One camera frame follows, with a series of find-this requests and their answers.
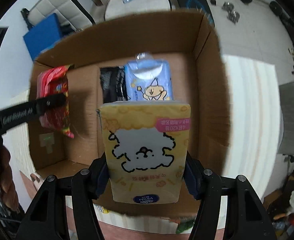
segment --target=yellow object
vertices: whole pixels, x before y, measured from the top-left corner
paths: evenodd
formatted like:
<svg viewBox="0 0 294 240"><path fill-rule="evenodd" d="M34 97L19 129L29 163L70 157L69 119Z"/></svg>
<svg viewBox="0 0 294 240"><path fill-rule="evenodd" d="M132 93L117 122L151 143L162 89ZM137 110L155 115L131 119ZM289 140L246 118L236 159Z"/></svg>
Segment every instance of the yellow object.
<svg viewBox="0 0 294 240"><path fill-rule="evenodd" d="M190 106L178 101L127 101L100 108L115 201L173 203L179 198Z"/></svg>

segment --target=human hand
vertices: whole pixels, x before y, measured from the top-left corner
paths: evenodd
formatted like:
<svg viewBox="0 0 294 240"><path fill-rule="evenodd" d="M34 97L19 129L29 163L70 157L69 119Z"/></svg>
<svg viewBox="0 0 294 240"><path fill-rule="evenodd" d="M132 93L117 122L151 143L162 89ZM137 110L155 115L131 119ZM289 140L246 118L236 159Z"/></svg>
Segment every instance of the human hand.
<svg viewBox="0 0 294 240"><path fill-rule="evenodd" d="M0 174L0 187L3 190L3 203L13 211L18 211L19 200L15 184L12 180L12 170L9 166L10 153L5 146L1 149L2 173Z"/></svg>

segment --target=black pouch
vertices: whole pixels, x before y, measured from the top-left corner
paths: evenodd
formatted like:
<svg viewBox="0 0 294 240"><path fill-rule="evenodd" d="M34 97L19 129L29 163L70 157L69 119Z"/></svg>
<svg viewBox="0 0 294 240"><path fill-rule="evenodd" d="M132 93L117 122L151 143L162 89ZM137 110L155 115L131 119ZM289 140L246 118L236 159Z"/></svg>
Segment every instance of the black pouch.
<svg viewBox="0 0 294 240"><path fill-rule="evenodd" d="M106 67L100 69L100 84L104 103L127 101L125 71L123 67Z"/></svg>

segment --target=pink label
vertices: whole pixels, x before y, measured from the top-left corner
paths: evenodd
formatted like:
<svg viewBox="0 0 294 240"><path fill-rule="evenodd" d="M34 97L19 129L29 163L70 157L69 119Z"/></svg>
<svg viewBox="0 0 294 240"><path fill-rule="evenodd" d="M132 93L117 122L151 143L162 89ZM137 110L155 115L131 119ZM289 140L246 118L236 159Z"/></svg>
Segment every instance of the pink label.
<svg viewBox="0 0 294 240"><path fill-rule="evenodd" d="M156 129L159 132L179 132L190 129L190 118L183 119L158 119Z"/></svg>

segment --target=metal bolt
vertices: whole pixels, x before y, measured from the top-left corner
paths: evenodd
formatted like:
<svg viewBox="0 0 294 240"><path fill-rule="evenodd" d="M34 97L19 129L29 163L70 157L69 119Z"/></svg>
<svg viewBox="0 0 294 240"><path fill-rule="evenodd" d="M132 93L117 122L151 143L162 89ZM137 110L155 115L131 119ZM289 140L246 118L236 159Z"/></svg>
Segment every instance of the metal bolt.
<svg viewBox="0 0 294 240"><path fill-rule="evenodd" d="M82 169L81 171L80 171L80 174L81 175L87 175L89 173L89 170L88 169Z"/></svg>
<svg viewBox="0 0 294 240"><path fill-rule="evenodd" d="M246 181L246 177L244 175L239 175L238 179L242 182Z"/></svg>
<svg viewBox="0 0 294 240"><path fill-rule="evenodd" d="M49 182L52 182L52 181L54 181L55 180L55 176L54 175L50 175L50 176L48 176L48 178L47 178L47 181L49 181Z"/></svg>
<svg viewBox="0 0 294 240"><path fill-rule="evenodd" d="M210 176L212 173L213 173L213 171L210 170L210 169L205 169L205 170L204 170L204 174L205 174L205 175Z"/></svg>

